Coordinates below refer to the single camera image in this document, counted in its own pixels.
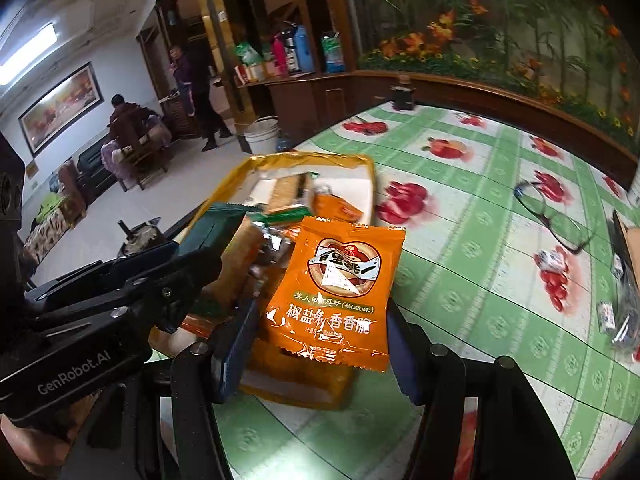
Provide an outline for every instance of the gold pillar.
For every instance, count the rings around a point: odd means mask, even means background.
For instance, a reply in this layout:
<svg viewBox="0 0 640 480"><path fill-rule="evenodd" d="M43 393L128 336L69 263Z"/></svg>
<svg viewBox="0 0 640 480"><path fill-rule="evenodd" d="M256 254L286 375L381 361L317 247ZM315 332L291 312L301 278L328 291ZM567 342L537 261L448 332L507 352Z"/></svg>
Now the gold pillar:
<svg viewBox="0 0 640 480"><path fill-rule="evenodd" d="M222 78L226 98L229 101L231 111L238 132L254 122L257 117L254 104L247 88L238 88L234 78L234 67L241 61L236 56L235 42L232 34L231 23L228 20L226 4L234 5L235 2L224 0L198 0L200 12L207 32L207 39L211 46L211 53L216 61L219 76Z"/></svg>

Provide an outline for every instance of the black shoe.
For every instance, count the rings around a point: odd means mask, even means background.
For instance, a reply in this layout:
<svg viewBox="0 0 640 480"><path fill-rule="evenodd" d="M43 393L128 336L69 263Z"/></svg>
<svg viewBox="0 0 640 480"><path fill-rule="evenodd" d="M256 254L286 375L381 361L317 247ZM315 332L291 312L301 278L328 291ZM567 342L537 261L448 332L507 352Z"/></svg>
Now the black shoe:
<svg viewBox="0 0 640 480"><path fill-rule="evenodd" d="M218 147L215 140L208 140L202 149L203 152L208 152L209 150L215 150Z"/></svg>

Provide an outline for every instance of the screw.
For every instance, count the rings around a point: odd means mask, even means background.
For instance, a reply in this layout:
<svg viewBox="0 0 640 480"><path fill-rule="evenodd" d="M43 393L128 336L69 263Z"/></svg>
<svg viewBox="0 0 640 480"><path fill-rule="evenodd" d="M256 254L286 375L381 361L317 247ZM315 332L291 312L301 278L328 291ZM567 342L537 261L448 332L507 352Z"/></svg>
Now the screw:
<svg viewBox="0 0 640 480"><path fill-rule="evenodd" d="M433 355L437 355L439 357L447 355L447 353L449 352L449 349L446 346L441 345L440 343L434 343L433 345L431 345L431 348L429 348L429 350Z"/></svg>
<svg viewBox="0 0 640 480"><path fill-rule="evenodd" d="M498 357L498 364L502 368L506 368L507 370L510 370L516 365L516 361L514 361L507 355L501 355L500 357Z"/></svg>
<svg viewBox="0 0 640 480"><path fill-rule="evenodd" d="M194 343L191 345L190 351L193 355L203 355L209 351L209 345L206 343Z"/></svg>
<svg viewBox="0 0 640 480"><path fill-rule="evenodd" d="M111 317L113 318L120 317L123 314L126 314L127 310L129 310L128 306L117 306L111 311Z"/></svg>

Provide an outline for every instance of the person's hand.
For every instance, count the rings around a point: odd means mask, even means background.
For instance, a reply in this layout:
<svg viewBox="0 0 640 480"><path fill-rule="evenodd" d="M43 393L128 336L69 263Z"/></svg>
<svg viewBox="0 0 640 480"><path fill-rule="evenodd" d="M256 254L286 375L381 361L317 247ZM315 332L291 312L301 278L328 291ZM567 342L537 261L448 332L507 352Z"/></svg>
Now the person's hand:
<svg viewBox="0 0 640 480"><path fill-rule="evenodd" d="M73 421L66 433L69 443L39 430L18 428L5 416L0 418L0 430L29 472L44 478L55 478L58 475L58 469L65 463L71 444L89 415L94 400L94 396L85 397L68 408L69 417Z"/></svg>

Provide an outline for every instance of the black pants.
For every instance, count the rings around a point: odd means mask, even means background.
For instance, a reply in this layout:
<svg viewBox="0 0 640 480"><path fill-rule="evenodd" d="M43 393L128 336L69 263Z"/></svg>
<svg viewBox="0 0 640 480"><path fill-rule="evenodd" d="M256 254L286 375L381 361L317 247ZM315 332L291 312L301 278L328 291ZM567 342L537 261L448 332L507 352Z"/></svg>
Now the black pants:
<svg viewBox="0 0 640 480"><path fill-rule="evenodd" d="M202 134L212 142L216 142L216 131L220 130L223 135L230 134L225 121L211 106L209 94L193 94L193 108L196 113L196 120Z"/></svg>

